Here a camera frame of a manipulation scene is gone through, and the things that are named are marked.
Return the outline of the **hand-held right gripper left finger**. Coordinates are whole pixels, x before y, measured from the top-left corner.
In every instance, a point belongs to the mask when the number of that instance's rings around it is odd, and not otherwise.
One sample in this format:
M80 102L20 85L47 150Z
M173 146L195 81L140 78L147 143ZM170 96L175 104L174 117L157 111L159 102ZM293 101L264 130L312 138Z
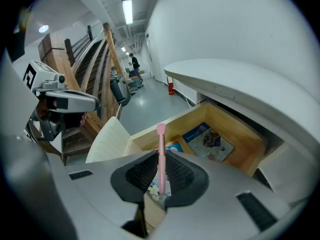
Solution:
M143 239L161 223L150 185L156 152L59 169L59 193L81 240Z

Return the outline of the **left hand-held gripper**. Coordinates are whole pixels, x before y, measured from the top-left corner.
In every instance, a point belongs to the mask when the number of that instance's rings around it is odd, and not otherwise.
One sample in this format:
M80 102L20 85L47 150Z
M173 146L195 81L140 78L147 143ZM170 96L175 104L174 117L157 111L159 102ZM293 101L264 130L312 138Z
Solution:
M42 129L39 140L53 141L63 130L80 127L82 114L100 105L93 95L68 90L65 76L42 62L30 61L23 82L38 100L31 118Z

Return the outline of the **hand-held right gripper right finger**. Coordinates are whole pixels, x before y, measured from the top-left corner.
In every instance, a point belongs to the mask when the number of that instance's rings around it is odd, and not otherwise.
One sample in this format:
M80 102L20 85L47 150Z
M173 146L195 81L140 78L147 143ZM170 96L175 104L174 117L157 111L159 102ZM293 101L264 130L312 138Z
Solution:
M292 239L306 205L291 207L239 169L185 153L166 154L166 174L171 195L150 240Z

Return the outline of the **pink cone-shaped stick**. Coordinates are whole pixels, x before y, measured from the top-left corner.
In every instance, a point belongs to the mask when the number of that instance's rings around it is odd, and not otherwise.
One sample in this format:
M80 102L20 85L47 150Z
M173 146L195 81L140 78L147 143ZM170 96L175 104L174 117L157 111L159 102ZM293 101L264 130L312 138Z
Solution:
M159 123L156 130L158 134L158 187L159 194L164 195L166 192L166 125L164 123Z

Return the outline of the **wooden tray with items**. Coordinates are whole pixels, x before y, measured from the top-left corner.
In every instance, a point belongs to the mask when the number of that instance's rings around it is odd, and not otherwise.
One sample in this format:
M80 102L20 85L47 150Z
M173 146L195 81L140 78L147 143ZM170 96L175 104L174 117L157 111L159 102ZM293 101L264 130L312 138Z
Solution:
M234 147L224 163L253 176L266 150L266 139L239 116L222 107L202 102L163 121L167 144L179 142L187 154L194 154L183 135L201 123L216 130ZM103 126L93 141L86 162L100 162L150 151L158 147L157 127L130 135L116 117Z

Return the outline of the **dark grey machine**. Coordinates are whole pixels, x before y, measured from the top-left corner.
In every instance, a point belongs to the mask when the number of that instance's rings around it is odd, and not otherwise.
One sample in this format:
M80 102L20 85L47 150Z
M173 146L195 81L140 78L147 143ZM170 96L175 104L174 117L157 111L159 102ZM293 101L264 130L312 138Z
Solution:
M123 76L111 76L110 89L119 105L124 107L129 103L132 95Z

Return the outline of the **wooden staircase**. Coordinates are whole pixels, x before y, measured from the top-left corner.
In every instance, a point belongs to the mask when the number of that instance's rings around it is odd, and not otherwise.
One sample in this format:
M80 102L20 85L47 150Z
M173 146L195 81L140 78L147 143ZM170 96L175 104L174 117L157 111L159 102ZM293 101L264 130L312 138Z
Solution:
M82 41L84 48L78 59L73 58L70 41L57 33L46 34L38 45L41 62L63 74L71 90L93 95L100 102L96 111L87 114L82 127L62 131L59 155L64 165L69 158L88 153L103 126L121 111L111 89L112 68L118 74L122 71L110 25L104 23L93 40L84 37Z

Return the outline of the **floral printed packet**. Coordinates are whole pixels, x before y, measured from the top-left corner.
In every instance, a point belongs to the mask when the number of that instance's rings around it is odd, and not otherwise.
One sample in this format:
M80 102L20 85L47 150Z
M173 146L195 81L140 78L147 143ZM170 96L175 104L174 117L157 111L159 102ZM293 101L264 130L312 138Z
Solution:
M158 203L160 206L164 206L164 202L167 198L171 197L171 185L168 181L168 178L166 178L165 181L165 192L164 194L160 194L160 188L158 186L158 179L155 178L151 184L149 185L147 189L147 193L150 195L150 197Z

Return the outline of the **small teal packet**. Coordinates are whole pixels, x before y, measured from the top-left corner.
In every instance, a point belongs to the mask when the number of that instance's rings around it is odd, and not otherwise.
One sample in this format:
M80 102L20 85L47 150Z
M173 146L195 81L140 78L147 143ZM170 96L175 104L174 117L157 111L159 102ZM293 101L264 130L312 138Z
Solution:
M169 143L168 145L165 146L165 148L167 150L170 150L170 151L175 151L175 152L183 152L183 149L182 149L182 146L179 142L172 142L172 143Z

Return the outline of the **red fire extinguisher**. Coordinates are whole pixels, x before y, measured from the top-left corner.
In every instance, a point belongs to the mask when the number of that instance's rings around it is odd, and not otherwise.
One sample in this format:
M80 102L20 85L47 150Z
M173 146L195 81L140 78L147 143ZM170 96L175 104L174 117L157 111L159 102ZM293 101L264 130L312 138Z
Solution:
M169 94L170 96L172 96L172 95L175 94L174 80L173 80L173 78L170 77L170 76L167 76L167 77L166 77L166 80L167 80L168 94Z

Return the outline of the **person's black striped shirt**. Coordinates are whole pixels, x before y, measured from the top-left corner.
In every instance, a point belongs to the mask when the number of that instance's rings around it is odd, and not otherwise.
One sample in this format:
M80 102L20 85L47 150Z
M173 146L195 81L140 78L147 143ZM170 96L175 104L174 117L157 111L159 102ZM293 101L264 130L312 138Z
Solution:
M20 9L12 37L6 45L7 52L12 62L15 62L25 54L27 23L31 16L32 7L33 5L31 4L29 7Z

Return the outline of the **ceiling lamp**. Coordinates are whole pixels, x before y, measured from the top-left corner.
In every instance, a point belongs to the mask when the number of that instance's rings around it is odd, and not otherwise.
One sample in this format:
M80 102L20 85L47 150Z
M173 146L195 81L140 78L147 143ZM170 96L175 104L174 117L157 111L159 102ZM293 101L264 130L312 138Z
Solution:
M133 24L133 1L132 0L122 0L122 9L127 25Z

